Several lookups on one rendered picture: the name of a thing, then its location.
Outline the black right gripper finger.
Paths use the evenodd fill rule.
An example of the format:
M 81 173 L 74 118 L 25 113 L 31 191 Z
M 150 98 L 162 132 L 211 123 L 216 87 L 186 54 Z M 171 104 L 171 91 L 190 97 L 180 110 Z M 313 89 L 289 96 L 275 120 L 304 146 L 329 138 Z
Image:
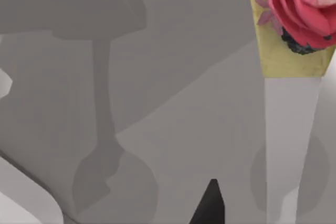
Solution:
M 225 203 L 217 179 L 211 179 L 189 224 L 225 224 Z

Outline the pink flower in yellow pot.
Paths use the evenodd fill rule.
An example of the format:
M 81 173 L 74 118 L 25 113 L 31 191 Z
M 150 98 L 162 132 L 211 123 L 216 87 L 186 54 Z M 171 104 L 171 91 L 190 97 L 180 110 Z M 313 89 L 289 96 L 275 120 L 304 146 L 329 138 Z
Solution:
M 336 0 L 250 0 L 266 78 L 324 76 L 336 51 Z

